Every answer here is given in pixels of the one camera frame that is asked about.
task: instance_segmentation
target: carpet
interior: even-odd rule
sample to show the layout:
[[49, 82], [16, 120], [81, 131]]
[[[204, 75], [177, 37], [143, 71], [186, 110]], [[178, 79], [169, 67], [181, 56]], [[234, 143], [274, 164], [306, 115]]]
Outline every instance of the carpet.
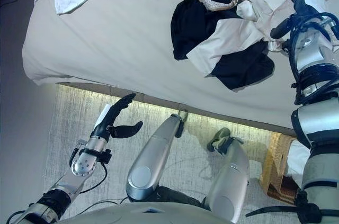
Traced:
[[[76, 141], [88, 140], [103, 107], [106, 104], [114, 104], [118, 99], [68, 86], [58, 86], [48, 139], [44, 191], [65, 173]], [[113, 157], [107, 165], [106, 181], [94, 190], [81, 194], [66, 211], [63, 219], [78, 214], [96, 201], [115, 199], [119, 202], [119, 199], [126, 197], [125, 184], [129, 168], [148, 138], [172, 113], [177, 113], [177, 110], [141, 102], [132, 102], [128, 109], [123, 110], [114, 125], [133, 125], [143, 121], [142, 129], [131, 138], [111, 138], [108, 148], [112, 150]], [[270, 131], [189, 114], [184, 134], [180, 139], [173, 141], [160, 185], [202, 200], [222, 165], [222, 157], [217, 153], [208, 152], [206, 144], [223, 127], [228, 127], [233, 136], [245, 141], [243, 146], [250, 159], [251, 178], [238, 223], [299, 223], [296, 214], [293, 213], [268, 213], [245, 218], [246, 213], [258, 208], [284, 205], [266, 196], [258, 183], [271, 138]], [[92, 177], [87, 180], [84, 189], [98, 183], [103, 176], [104, 170], [98, 166]], [[99, 204], [91, 210], [108, 205]]]

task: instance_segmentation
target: clothing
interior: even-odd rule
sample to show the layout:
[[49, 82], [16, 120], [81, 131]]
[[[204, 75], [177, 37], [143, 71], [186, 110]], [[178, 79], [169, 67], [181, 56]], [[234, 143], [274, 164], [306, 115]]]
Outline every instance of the clothing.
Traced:
[[[230, 3], [231, 0], [213, 0]], [[215, 31], [219, 19], [240, 17], [236, 7], [226, 11], [208, 11], [199, 0], [184, 0], [179, 3], [171, 21], [173, 54], [176, 60], [187, 59], [186, 54]]]
[[244, 51], [221, 57], [212, 75], [227, 88], [236, 89], [263, 80], [273, 73], [274, 62], [264, 54], [267, 42], [260, 41]]
[[[174, 58], [183, 60], [189, 56], [205, 76], [216, 76], [229, 89], [258, 82], [272, 74], [274, 68], [273, 61], [263, 53], [267, 42], [260, 41], [262, 33], [253, 21], [241, 19], [236, 10], [234, 7], [211, 12], [199, 0], [184, 0], [176, 7], [171, 21]], [[232, 42], [225, 42], [220, 36], [228, 36]], [[216, 50], [227, 55], [208, 55]]]

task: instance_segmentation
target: mattress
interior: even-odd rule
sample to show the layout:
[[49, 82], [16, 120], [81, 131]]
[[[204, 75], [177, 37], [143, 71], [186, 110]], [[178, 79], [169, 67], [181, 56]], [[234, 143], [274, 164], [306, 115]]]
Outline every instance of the mattress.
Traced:
[[27, 76], [38, 85], [105, 84], [216, 114], [292, 128], [295, 90], [288, 57], [269, 52], [275, 70], [238, 91], [173, 57], [170, 22], [182, 0], [88, 0], [57, 15], [37, 0], [23, 46]]

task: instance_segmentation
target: black strap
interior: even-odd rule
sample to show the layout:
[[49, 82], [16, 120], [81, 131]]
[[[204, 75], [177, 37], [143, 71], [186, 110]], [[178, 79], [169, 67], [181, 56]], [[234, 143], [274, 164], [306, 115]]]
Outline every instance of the black strap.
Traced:
[[295, 212], [302, 224], [320, 223], [323, 216], [339, 217], [339, 210], [319, 209], [316, 204], [308, 203], [307, 193], [303, 190], [297, 192], [295, 204], [296, 207], [263, 207], [246, 214], [246, 217], [268, 212]]
[[93, 155], [93, 156], [97, 157], [98, 162], [105, 163], [105, 164], [108, 164], [108, 162], [110, 162], [111, 157], [112, 157], [110, 149], [106, 149], [106, 151], [103, 151], [103, 152], [100, 153], [96, 150], [84, 148], [84, 149], [80, 150], [79, 156], [82, 153], [87, 153], [87, 154]]
[[250, 217], [257, 214], [263, 214], [268, 212], [298, 212], [299, 209], [297, 207], [263, 207], [253, 212], [247, 213], [246, 217]]

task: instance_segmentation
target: robotic hand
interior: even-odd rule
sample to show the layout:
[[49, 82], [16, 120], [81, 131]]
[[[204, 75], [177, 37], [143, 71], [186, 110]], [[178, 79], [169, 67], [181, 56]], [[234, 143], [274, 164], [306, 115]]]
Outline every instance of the robotic hand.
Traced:
[[[89, 141], [79, 140], [73, 150], [69, 162], [70, 170], [37, 203], [30, 205], [15, 223], [48, 224], [57, 222], [80, 193], [92, 190], [103, 182], [102, 180], [96, 186], [81, 191], [85, 181], [93, 174], [97, 162], [100, 162], [105, 169], [106, 178], [107, 170], [104, 164], [108, 164], [112, 155], [109, 149], [104, 151], [104, 148], [110, 136], [112, 138], [128, 138], [140, 130], [142, 122], [138, 122], [134, 126], [113, 126], [120, 111], [127, 108], [135, 96], [135, 93], [132, 93], [117, 101], [113, 106], [106, 105], [94, 126]], [[80, 145], [84, 145], [84, 148], [79, 152], [78, 159], [73, 160]]]
[[290, 211], [301, 223], [339, 222], [339, 54], [333, 52], [332, 38], [339, 40], [339, 20], [331, 13], [319, 13], [304, 0], [292, 0], [296, 14], [271, 31], [279, 39], [290, 31], [282, 47], [289, 55], [296, 80], [292, 114], [297, 139], [310, 149], [297, 194], [296, 207], [271, 207], [247, 216]]

